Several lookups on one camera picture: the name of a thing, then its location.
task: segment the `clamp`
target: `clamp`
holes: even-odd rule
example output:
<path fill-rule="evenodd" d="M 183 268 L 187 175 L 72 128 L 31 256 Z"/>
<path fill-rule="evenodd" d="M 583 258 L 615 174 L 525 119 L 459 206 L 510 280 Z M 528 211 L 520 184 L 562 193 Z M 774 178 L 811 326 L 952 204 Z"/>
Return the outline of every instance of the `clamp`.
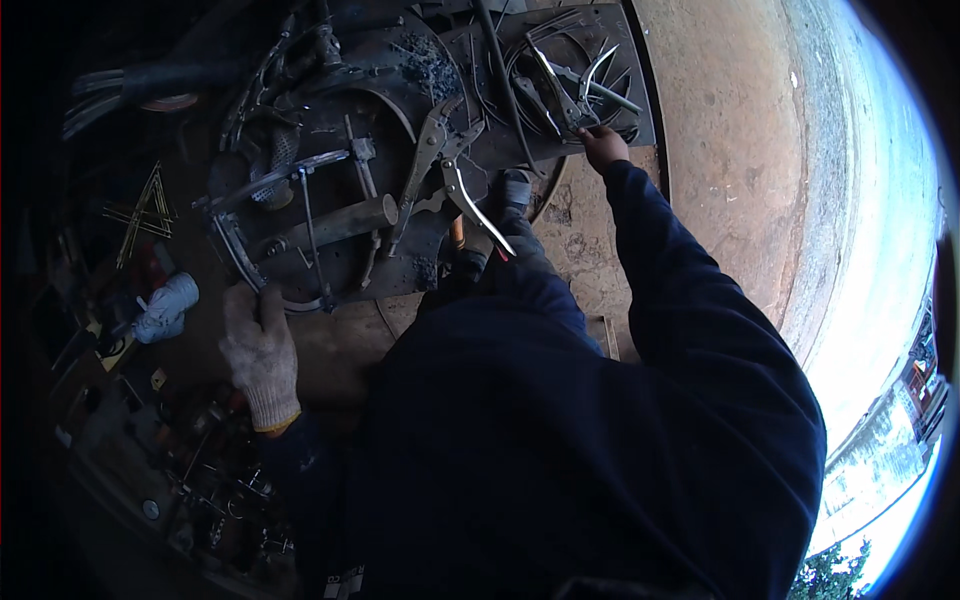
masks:
<path fill-rule="evenodd" d="M 540 48 L 534 45 L 534 40 L 532 37 L 530 37 L 530 34 L 526 34 L 524 38 L 527 41 L 527 45 L 530 47 L 530 54 L 533 55 L 537 65 L 540 66 L 540 70 L 543 72 L 543 77 L 550 84 L 550 90 L 553 92 L 554 97 L 557 99 L 557 103 L 560 105 L 561 114 L 563 116 L 566 128 L 571 132 L 576 132 L 577 128 L 584 126 L 582 124 L 584 119 L 591 119 L 593 121 L 593 123 L 590 124 L 591 127 L 594 125 L 599 125 L 600 118 L 590 106 L 587 95 L 595 85 L 593 83 L 593 76 L 596 74 L 597 68 L 603 64 L 606 59 L 611 57 L 614 52 L 616 52 L 616 49 L 620 47 L 620 44 L 614 44 L 614 46 L 601 52 L 597 58 L 590 63 L 590 66 L 586 71 L 584 71 L 583 75 L 581 75 L 576 82 L 577 98 L 574 100 L 568 93 L 566 93 L 566 90 L 560 83 L 560 79 L 557 78 L 557 73 L 554 71 L 552 63 L 547 60 Z"/>
<path fill-rule="evenodd" d="M 410 216 L 414 212 L 419 212 L 414 210 L 414 204 L 419 200 L 418 192 L 427 171 L 436 161 L 440 162 L 444 175 L 444 187 L 434 194 L 435 200 L 442 202 L 445 199 L 450 199 L 468 219 L 490 236 L 493 243 L 505 256 L 516 256 L 516 252 L 507 238 L 500 233 L 499 229 L 491 223 L 486 215 L 480 212 L 480 209 L 473 203 L 464 188 L 463 176 L 457 167 L 457 157 L 480 136 L 480 133 L 484 130 L 484 122 L 479 121 L 462 133 L 450 133 L 446 128 L 446 122 L 449 120 L 450 114 L 463 102 L 463 94 L 447 98 L 430 110 L 423 121 L 420 138 L 417 141 L 414 164 L 410 169 L 410 175 L 407 176 L 407 182 L 403 186 L 403 194 L 400 197 L 399 215 L 391 232 L 388 256 L 396 256 L 396 245 L 400 243 L 400 238 L 403 236 L 403 231 L 406 230 Z"/>

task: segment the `welding cable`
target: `welding cable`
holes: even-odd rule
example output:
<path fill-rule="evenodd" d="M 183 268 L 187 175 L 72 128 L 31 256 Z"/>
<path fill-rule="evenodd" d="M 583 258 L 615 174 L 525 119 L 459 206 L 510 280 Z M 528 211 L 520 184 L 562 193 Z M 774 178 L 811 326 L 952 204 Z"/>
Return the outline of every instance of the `welding cable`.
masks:
<path fill-rule="evenodd" d="M 481 0 L 473 0 L 473 11 L 480 19 L 480 27 L 483 29 L 484 39 L 493 57 L 493 77 L 500 85 L 500 93 L 504 99 L 507 100 L 510 120 L 513 123 L 514 132 L 516 132 L 516 141 L 520 143 L 520 150 L 523 151 L 530 170 L 533 171 L 538 178 L 545 180 L 547 174 L 543 173 L 537 168 L 537 165 L 534 164 L 535 161 L 533 155 L 530 154 L 530 147 L 527 146 L 527 138 L 523 133 L 523 125 L 520 123 L 520 113 L 516 109 L 514 88 L 510 85 L 510 79 L 507 77 L 507 67 L 503 64 L 503 54 L 500 52 L 500 42 L 496 38 L 496 31 L 493 30 L 493 19 L 490 18 L 490 11 L 487 10 L 487 7 L 484 6 Z"/>

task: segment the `work glove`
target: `work glove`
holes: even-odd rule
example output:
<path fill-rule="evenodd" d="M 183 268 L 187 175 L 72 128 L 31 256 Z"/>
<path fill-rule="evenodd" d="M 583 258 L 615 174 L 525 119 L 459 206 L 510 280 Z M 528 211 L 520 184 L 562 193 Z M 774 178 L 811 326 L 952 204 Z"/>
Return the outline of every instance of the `work glove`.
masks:
<path fill-rule="evenodd" d="M 227 337 L 220 341 L 220 351 L 233 371 L 233 385 L 250 403 L 253 429 L 267 433 L 286 427 L 300 415 L 297 350 L 279 286 L 266 286 L 259 306 L 257 300 L 250 285 L 242 281 L 224 293 Z"/>

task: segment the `metal rod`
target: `metal rod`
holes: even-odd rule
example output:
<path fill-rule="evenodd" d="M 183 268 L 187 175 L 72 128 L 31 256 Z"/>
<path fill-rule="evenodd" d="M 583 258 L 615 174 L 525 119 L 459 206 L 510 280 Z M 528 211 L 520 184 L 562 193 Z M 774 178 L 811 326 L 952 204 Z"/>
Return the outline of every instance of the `metal rod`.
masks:
<path fill-rule="evenodd" d="M 301 167 L 298 171 L 300 173 L 300 185 L 303 187 L 303 206 L 306 211 L 306 234 L 310 239 L 310 247 L 313 249 L 313 268 L 317 273 L 317 283 L 320 284 L 320 293 L 324 297 L 324 311 L 331 312 L 333 305 L 330 301 L 330 293 L 326 289 L 324 273 L 320 270 L 320 252 L 317 250 L 317 240 L 313 232 L 313 213 L 310 209 L 310 193 L 306 189 L 306 169 Z"/>

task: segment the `hand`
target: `hand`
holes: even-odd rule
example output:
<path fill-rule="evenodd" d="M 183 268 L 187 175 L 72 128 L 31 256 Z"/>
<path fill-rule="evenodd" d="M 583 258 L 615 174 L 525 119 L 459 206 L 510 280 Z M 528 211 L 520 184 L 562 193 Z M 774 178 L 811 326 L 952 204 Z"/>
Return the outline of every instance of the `hand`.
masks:
<path fill-rule="evenodd" d="M 627 142 L 620 134 L 606 125 L 599 125 L 590 131 L 580 128 L 577 137 L 584 142 L 587 150 L 587 160 L 593 170 L 603 177 L 607 174 L 607 167 L 618 160 L 630 160 Z"/>
<path fill-rule="evenodd" d="M 278 435 L 300 415 L 297 349 L 283 314 L 278 285 L 257 295 L 241 281 L 224 293 L 227 337 L 220 351 L 233 371 L 233 385 L 250 403 L 253 430 Z"/>

